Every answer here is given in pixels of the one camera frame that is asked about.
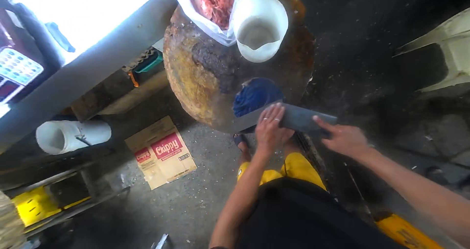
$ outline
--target barcode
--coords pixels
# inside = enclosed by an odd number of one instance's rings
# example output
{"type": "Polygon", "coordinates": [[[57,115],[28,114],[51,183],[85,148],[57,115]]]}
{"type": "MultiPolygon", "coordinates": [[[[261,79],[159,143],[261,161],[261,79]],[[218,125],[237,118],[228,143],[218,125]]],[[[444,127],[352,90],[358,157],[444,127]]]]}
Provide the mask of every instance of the barcode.
{"type": "Polygon", "coordinates": [[[183,161],[183,160],[185,160],[185,159],[188,158],[188,157],[189,157],[189,154],[185,154],[185,155],[183,155],[183,156],[179,156],[178,159],[179,159],[180,161],[183,161]]]}

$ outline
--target knife blade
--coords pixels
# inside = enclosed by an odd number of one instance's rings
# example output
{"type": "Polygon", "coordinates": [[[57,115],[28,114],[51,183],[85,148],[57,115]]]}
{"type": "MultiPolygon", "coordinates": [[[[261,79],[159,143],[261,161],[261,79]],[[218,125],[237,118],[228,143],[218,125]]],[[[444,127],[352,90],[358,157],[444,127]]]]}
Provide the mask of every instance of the knife blade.
{"type": "MultiPolygon", "coordinates": [[[[247,128],[255,126],[258,122],[259,115],[263,112],[264,109],[269,107],[271,104],[281,102],[280,100],[273,103],[267,104],[266,106],[254,110],[248,114],[245,114],[241,117],[235,118],[232,123],[231,130],[233,133],[239,133],[247,128]]],[[[297,107],[294,105],[282,104],[286,111],[284,117],[282,118],[279,126],[288,128],[291,130],[296,130],[300,132],[305,132],[313,137],[320,137],[325,135],[328,137],[329,133],[320,128],[313,120],[314,115],[318,115],[323,121],[326,121],[330,124],[336,124],[337,118],[328,114],[323,114],[306,108],[297,107]]]]}

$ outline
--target cardboard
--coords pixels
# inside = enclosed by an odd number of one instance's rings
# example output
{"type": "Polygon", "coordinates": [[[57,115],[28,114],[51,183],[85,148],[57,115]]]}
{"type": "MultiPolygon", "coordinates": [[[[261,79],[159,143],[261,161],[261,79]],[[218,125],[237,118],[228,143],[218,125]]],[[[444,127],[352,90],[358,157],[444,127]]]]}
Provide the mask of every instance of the cardboard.
{"type": "Polygon", "coordinates": [[[126,144],[152,190],[197,168],[169,116],[127,138],[126,144]]]}

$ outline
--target white bucket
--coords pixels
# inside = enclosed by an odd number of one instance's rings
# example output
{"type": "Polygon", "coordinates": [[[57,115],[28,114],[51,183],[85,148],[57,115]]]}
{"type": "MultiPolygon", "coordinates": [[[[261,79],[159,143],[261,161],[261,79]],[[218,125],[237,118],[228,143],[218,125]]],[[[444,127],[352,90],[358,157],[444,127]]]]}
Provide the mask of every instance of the white bucket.
{"type": "Polygon", "coordinates": [[[240,53],[253,63],[271,59],[289,27],[287,12],[279,0],[241,0],[232,22],[240,53]]]}
{"type": "Polygon", "coordinates": [[[98,120],[84,123],[69,120],[44,122],[36,129],[36,141],[41,149],[52,155],[72,152],[91,145],[100,144],[111,138],[111,127],[98,120]]]}

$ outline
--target blue cloth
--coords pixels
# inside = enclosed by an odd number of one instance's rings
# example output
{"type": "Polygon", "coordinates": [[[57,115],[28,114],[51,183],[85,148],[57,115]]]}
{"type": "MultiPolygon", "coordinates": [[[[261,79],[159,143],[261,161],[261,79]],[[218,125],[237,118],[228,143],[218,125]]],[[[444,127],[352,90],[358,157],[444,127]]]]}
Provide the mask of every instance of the blue cloth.
{"type": "Polygon", "coordinates": [[[235,96],[233,111],[241,117],[276,100],[284,100],[282,91],[267,78],[253,78],[235,96]]]}

